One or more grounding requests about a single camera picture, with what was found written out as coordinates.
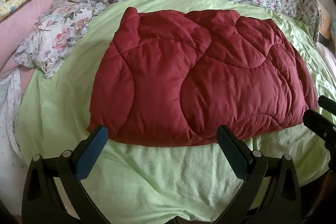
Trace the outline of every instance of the black clamp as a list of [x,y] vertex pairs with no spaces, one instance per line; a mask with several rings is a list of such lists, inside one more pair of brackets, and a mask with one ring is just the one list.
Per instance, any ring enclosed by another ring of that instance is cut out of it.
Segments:
[[[320,96],[319,106],[336,116],[336,102]],[[336,125],[314,110],[307,110],[303,115],[303,124],[325,141],[325,148],[330,152],[329,169],[336,171]]]
[[[98,126],[74,151],[43,159],[35,155],[30,163],[22,199],[24,224],[110,224],[93,203],[81,180],[86,179],[108,140],[107,129]],[[64,190],[80,220],[68,214],[59,196],[54,177]]]
[[[214,224],[299,224],[302,222],[300,188],[293,160],[265,157],[251,151],[227,126],[217,130],[217,142],[236,176],[244,181]],[[258,208],[250,210],[265,177],[271,177]]]

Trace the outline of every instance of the folded blanket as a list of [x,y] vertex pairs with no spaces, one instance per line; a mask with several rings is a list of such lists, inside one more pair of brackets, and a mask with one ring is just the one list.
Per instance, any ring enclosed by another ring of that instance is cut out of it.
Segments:
[[128,8],[97,71],[88,131],[154,147],[240,139],[302,123],[317,108],[308,69],[271,20],[234,10]]

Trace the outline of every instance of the red quilted comforter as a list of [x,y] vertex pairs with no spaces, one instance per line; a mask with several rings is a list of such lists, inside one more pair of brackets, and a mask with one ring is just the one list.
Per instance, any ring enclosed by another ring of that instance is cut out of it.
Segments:
[[88,131],[155,147],[239,139],[300,124],[317,108],[308,69],[271,20],[234,10],[128,8],[97,71]]

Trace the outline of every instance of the metal rivet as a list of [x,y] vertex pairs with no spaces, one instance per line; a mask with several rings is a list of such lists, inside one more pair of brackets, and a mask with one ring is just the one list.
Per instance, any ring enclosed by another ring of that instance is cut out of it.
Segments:
[[70,157],[71,156],[71,151],[70,150],[66,150],[66,151],[63,152],[62,155],[63,155],[64,158]]
[[40,159],[40,155],[35,155],[34,157],[33,157],[33,161],[38,161]]
[[286,160],[291,160],[292,157],[291,157],[290,155],[288,155],[288,154],[285,154],[285,159],[286,159]]
[[254,150],[252,154],[253,156],[258,157],[258,158],[261,157],[261,152],[259,150]]

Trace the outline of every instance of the floral pillowcase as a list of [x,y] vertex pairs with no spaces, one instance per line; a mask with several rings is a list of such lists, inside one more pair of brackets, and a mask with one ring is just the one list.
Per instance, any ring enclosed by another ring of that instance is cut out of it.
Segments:
[[106,8],[102,3],[79,1],[56,0],[35,23],[36,30],[16,50],[15,61],[29,68],[41,68],[46,78],[53,76],[87,32],[87,23]]

